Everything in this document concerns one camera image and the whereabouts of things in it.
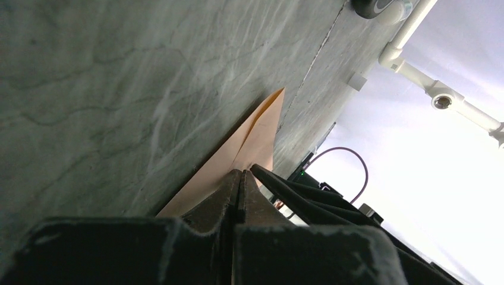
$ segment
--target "white wall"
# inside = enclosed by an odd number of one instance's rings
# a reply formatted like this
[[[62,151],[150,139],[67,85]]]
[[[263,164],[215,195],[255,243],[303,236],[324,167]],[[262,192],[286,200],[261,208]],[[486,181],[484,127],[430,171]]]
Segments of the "white wall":
[[[439,1],[403,53],[414,66],[504,121],[504,3]],[[470,284],[502,284],[504,157],[497,142],[378,65],[348,103],[319,152],[351,147],[370,181],[355,203],[372,206],[385,227]],[[346,199],[364,171],[351,153],[333,152],[309,171]]]

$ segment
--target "cable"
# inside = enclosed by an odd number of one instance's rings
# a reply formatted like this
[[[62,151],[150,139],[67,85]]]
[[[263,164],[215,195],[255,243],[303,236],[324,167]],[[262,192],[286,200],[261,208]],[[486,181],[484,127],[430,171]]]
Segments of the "cable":
[[[357,156],[357,158],[361,161],[362,165],[364,166],[364,172],[366,173],[366,179],[364,181],[364,186],[361,189],[361,191],[357,194],[357,196],[355,196],[355,198],[353,198],[352,201],[350,201],[350,204],[353,204],[357,199],[359,199],[359,197],[362,195],[362,193],[364,193],[364,190],[366,190],[366,187],[367,187],[367,182],[369,180],[369,172],[367,171],[366,163],[364,162],[363,158],[356,151],[354,151],[348,147],[332,147],[328,150],[323,151],[321,154],[316,156],[312,161],[308,162],[308,164],[306,165],[306,168],[304,170],[306,171],[308,169],[308,167],[310,167],[310,165],[312,165],[317,159],[319,159],[324,154],[329,153],[333,150],[346,150],[346,151],[349,151],[349,152],[355,154],[355,156]]]

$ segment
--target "peach colored envelope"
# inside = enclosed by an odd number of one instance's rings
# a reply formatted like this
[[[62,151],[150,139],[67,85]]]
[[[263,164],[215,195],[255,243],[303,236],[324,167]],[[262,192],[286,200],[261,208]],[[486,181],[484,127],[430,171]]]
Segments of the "peach colored envelope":
[[[214,193],[219,187],[221,179],[232,169],[249,169],[257,163],[272,170],[273,143],[280,120],[284,94],[285,89],[282,88],[268,96],[168,202],[157,214],[157,217],[185,214]]]

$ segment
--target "white pvc frame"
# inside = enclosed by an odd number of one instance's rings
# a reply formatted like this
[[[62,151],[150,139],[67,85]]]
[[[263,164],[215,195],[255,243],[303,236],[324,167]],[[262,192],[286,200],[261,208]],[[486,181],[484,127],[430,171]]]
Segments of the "white pvc frame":
[[[420,0],[406,19],[396,36],[389,42],[378,61],[380,65],[399,73],[414,84],[425,90],[432,98],[431,104],[435,109],[453,110],[483,128],[489,135],[499,142],[499,148],[504,149],[504,122],[499,122],[487,113],[468,103],[465,97],[451,89],[439,80],[434,80],[413,67],[400,57],[402,48],[425,19],[437,0]]]

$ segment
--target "marble surface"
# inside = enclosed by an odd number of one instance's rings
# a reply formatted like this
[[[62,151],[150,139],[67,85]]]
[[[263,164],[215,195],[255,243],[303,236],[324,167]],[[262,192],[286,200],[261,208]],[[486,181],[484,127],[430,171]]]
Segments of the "marble surface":
[[[349,6],[1,0],[1,258],[44,217],[154,214],[281,87],[288,175],[397,28]]]

